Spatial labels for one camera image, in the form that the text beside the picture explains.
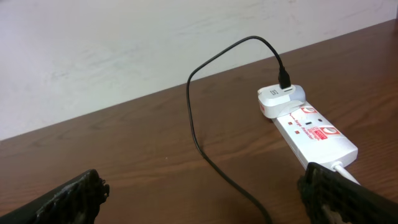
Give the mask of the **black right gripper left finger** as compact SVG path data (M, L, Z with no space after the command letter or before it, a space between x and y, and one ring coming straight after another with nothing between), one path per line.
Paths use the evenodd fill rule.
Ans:
M94 224L109 185L94 169L1 217L8 224Z

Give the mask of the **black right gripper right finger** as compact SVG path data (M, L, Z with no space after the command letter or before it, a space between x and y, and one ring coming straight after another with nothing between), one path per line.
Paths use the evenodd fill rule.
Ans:
M397 223L397 203L317 164L298 180L312 223Z

